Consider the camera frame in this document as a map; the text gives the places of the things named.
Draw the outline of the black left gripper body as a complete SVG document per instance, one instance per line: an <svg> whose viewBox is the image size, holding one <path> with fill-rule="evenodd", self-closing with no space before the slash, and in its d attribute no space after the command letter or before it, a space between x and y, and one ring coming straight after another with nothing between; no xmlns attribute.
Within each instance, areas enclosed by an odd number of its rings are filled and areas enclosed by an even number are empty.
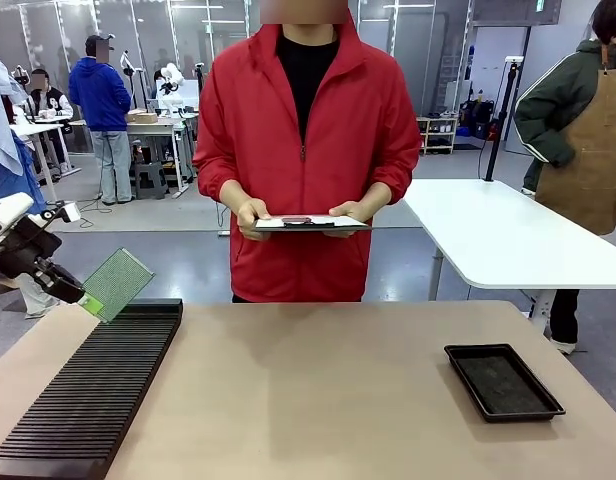
<svg viewBox="0 0 616 480"><path fill-rule="evenodd" d="M9 231L0 243L0 273L14 279L26 273L33 278L57 277L51 261L62 240L34 222L24 222Z"/></svg>

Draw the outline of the person's right hand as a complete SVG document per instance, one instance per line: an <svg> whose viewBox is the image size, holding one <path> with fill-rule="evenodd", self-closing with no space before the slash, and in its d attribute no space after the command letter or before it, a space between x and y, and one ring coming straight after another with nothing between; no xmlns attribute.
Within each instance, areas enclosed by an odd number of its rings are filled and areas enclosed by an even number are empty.
<svg viewBox="0 0 616 480"><path fill-rule="evenodd" d="M255 198L245 200L236 216L239 231L245 239L262 242L269 238L268 233L261 233L255 229L258 220L270 217L266 204L262 200Z"/></svg>

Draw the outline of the person's left hand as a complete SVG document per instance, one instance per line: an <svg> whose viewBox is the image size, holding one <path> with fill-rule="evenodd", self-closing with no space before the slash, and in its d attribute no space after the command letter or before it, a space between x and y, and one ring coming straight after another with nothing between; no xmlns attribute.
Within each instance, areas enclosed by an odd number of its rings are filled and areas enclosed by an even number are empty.
<svg viewBox="0 0 616 480"><path fill-rule="evenodd" d="M347 216L358 222L368 223L374 213L373 207L363 201L347 201L329 210L329 215L333 217ZM333 238L348 238L355 234L353 230L328 230L325 235Z"/></svg>

